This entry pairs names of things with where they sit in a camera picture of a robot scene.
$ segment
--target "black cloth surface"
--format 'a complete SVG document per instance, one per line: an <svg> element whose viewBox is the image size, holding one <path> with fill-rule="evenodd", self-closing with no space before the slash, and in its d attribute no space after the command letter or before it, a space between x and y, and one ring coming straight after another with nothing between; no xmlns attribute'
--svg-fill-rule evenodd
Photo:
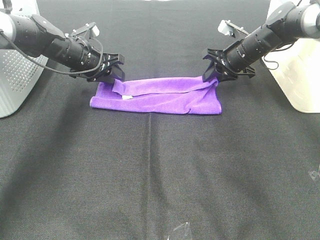
<svg viewBox="0 0 320 240"><path fill-rule="evenodd" d="M200 76L205 48L249 32L268 0L38 0L69 33L95 21L126 80ZM66 70L49 61L48 66ZM97 83L45 70L0 119L1 240L163 240L190 222L194 240L320 239L320 115L290 105L272 75L224 82L222 115L91 109Z"/></svg>

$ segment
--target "folded towel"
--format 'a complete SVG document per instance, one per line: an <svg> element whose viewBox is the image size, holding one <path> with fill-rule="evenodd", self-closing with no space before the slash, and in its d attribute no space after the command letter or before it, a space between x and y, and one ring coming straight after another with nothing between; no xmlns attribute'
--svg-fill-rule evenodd
<svg viewBox="0 0 320 240"><path fill-rule="evenodd" d="M92 97L92 108L138 113L201 114L222 113L216 96L218 80L202 77L166 77L114 84L100 82Z"/></svg>

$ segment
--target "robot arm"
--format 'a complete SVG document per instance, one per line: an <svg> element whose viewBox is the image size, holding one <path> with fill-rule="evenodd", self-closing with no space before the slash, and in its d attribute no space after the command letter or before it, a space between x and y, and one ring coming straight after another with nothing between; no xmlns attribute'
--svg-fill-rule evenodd
<svg viewBox="0 0 320 240"><path fill-rule="evenodd" d="M219 31L236 38L236 42L224 50L205 50L203 59L211 60L211 64L203 81L214 77L220 82L236 80L241 75L252 78L256 74L250 65L266 54L300 38L320 38L320 0L311 0L306 6L286 2L251 34L230 21L222 21Z"/></svg>
<svg viewBox="0 0 320 240"><path fill-rule="evenodd" d="M107 83L125 78L118 65L124 64L124 57L103 53L102 45L95 39L99 35L95 22L64 34L40 15L28 18L11 14L9 0L3 0L3 5L5 9L0 11L0 49L15 49L27 58L44 55L71 69L70 72L55 72L86 78L89 82ZM100 49L92 40L100 44Z"/></svg>

